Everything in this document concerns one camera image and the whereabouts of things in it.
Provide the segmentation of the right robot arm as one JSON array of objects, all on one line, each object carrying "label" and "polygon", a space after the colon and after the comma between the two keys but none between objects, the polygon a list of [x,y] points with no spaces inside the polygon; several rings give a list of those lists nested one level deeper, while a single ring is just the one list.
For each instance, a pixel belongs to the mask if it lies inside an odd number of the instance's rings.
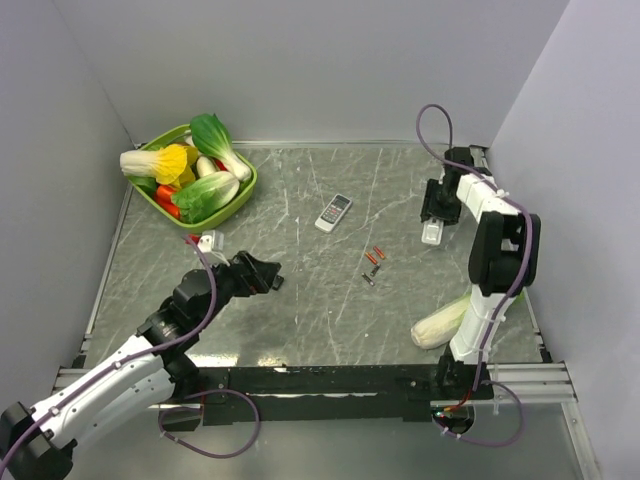
[{"label": "right robot arm", "polygon": [[436,375],[438,390],[459,398],[472,384],[467,368],[489,359],[491,344],[506,311],[536,275],[540,218],[508,202],[486,169],[475,168],[468,147],[451,147],[438,179],[427,183],[421,210],[422,242],[438,246],[444,229],[467,208],[477,224],[469,260],[471,292],[436,310],[411,328],[422,349],[446,344],[453,361]]}]

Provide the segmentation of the black slim remote control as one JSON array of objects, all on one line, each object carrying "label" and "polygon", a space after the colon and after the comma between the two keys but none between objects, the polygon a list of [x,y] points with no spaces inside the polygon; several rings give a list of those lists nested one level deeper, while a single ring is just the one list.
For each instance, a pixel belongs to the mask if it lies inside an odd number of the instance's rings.
[{"label": "black slim remote control", "polygon": [[284,278],[280,275],[276,275],[274,277],[271,289],[277,291],[281,288],[283,283],[284,283]]}]

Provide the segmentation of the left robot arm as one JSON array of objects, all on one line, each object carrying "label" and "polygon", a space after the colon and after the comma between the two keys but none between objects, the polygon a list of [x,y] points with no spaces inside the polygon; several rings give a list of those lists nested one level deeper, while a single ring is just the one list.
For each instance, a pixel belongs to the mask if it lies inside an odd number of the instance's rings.
[{"label": "left robot arm", "polygon": [[1,415],[1,470],[15,479],[63,479],[76,458],[148,407],[184,402],[198,387],[187,351],[234,297],[276,290],[277,262],[246,251],[187,272],[159,309],[111,356],[31,407]]}]

